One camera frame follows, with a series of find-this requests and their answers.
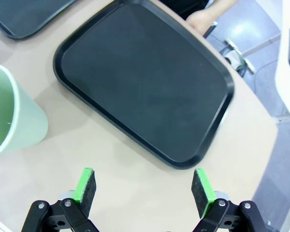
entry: person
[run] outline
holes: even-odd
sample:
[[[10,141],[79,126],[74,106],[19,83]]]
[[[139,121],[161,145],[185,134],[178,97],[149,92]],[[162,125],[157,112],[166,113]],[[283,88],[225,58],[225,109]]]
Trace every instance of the person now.
[[[181,16],[201,35],[204,35],[211,24],[231,8],[238,0],[214,0],[205,9],[209,0],[160,0],[175,13]]]

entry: dark gray tray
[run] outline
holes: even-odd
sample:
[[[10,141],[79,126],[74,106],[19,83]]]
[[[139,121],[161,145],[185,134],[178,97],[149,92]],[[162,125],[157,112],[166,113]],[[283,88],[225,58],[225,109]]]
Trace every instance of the dark gray tray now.
[[[82,101],[178,169],[203,158],[233,96],[225,66],[147,0],[102,9],[57,49],[54,72]]]
[[[0,29],[23,39],[40,30],[76,0],[0,0]]]

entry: cup rim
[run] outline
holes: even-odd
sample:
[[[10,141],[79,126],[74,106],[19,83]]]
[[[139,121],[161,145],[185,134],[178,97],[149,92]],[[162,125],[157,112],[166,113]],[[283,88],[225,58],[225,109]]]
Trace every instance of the cup rim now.
[[[19,112],[20,112],[20,96],[19,96],[18,84],[17,84],[16,80],[14,79],[13,75],[11,74],[11,72],[7,68],[3,67],[2,65],[0,65],[0,69],[9,78],[10,83],[12,85],[13,96],[14,96],[14,110],[13,110],[12,122],[11,122],[11,126],[10,126],[8,134],[6,135],[2,144],[0,145],[0,153],[1,153],[6,149],[7,145],[9,144],[11,138],[13,137],[13,135],[15,133],[17,122],[19,119]]]

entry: light green cup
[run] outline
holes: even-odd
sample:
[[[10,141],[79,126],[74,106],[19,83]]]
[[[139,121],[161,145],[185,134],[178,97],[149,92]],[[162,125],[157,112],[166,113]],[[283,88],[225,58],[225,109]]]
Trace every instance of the light green cup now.
[[[43,110],[0,65],[0,154],[40,142],[47,130]]]

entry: tray rim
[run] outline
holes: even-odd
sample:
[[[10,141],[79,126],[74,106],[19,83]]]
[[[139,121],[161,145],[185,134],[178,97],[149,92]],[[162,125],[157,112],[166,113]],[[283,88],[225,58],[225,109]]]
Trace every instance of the tray rim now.
[[[149,11],[151,11],[153,14],[155,14],[157,17],[159,17],[161,20],[163,20],[165,23],[167,23],[169,26],[171,26],[173,29],[174,29],[174,27],[176,27],[175,30],[178,33],[180,33],[182,36],[183,36],[183,33],[186,33],[186,34],[188,34],[189,37],[193,37],[194,39],[196,39],[198,41],[198,39],[189,30],[187,30],[185,27],[183,27],[180,22],[178,22],[176,19],[174,19],[168,13],[166,13],[162,8],[160,8],[158,5],[156,5],[151,0],[115,0],[115,1],[107,4],[100,11],[98,11],[91,18],[89,18],[86,22],[84,22],[79,28],[77,28],[68,38],[66,38],[59,45],[59,47],[55,51],[54,58],[53,58],[53,70],[54,70],[55,76],[58,79],[58,81],[64,87],[67,88],[67,90],[72,92],[75,96],[77,96],[80,100],[82,100],[90,108],[95,110],[99,115],[101,115],[103,118],[105,118],[108,122],[110,122],[112,125],[114,125],[117,129],[119,129],[121,132],[123,132],[125,135],[127,135],[129,138],[131,138],[133,141],[135,141],[137,144],[139,144],[145,150],[147,150],[152,155],[157,157],[159,160],[161,160],[162,162],[164,162],[167,165],[174,167],[176,169],[191,168],[191,167],[195,166],[196,164],[198,164],[205,156],[212,140],[215,137],[215,134],[216,134],[221,122],[223,121],[224,116],[227,114],[227,109],[228,109],[228,107],[233,99],[233,96],[234,96],[234,82],[233,82],[232,74],[229,72],[227,67],[225,67],[225,65],[222,64],[221,61],[207,47],[204,46],[204,48],[202,48],[202,50],[204,50],[204,49],[207,50],[210,58],[216,59],[219,63],[220,68],[223,69],[224,72],[222,72],[221,70],[218,70],[218,69],[217,70],[222,74],[222,76],[224,77],[224,79],[226,81],[227,92],[226,92],[224,99],[222,100],[222,102],[220,104],[220,107],[217,110],[217,113],[215,114],[215,117],[212,120],[212,123],[211,123],[209,129],[207,130],[206,134],[203,137],[203,140],[200,143],[201,145],[200,145],[199,149],[195,152],[195,154],[192,158],[190,158],[184,162],[177,162],[177,161],[172,160],[171,158],[167,157],[164,153],[162,153],[161,151],[156,149],[154,146],[152,146],[150,143],[148,143],[146,140],[144,140],[142,137],[137,135],[137,133],[134,133],[127,126],[125,126],[125,125],[122,126],[123,124],[119,120],[117,120],[115,117],[111,116],[111,117],[113,117],[113,119],[111,119],[110,114],[108,114],[106,110],[101,110],[100,109],[101,107],[98,106],[98,104],[96,104],[96,106],[91,104],[85,97],[83,97],[81,95],[81,93],[83,93],[83,92],[79,88],[77,88],[71,81],[69,81],[68,79],[65,78],[65,80],[67,82],[66,83],[62,79],[64,76],[60,75],[60,73],[58,73],[58,70],[57,70],[58,59],[61,61],[65,52],[67,52],[69,50],[69,47],[75,42],[75,40],[74,40],[73,43],[68,44],[69,41],[73,40],[74,37],[80,38],[81,36],[83,36],[87,32],[87,29],[92,27],[91,25],[89,25],[89,23],[91,21],[95,21],[94,24],[98,23],[104,17],[108,16],[110,13],[112,13],[113,11],[115,11],[120,6],[122,6],[123,4],[126,4],[126,3],[142,5],[143,7],[147,8]],[[65,46],[67,46],[68,48],[64,49],[64,52],[62,52],[62,49]]]
[[[59,8],[57,11],[55,11],[52,15],[50,15],[42,24],[40,24],[34,31],[29,32],[26,35],[17,35],[11,32],[3,23],[0,22],[0,30],[7,36],[8,38],[14,39],[14,40],[21,40],[25,39],[27,37],[30,37],[40,31],[44,26],[46,26],[53,18],[55,18],[58,14],[60,14],[62,11],[67,9],[69,6],[71,6],[73,3],[75,3],[77,0],[70,0],[65,5],[63,5],[61,8]]]

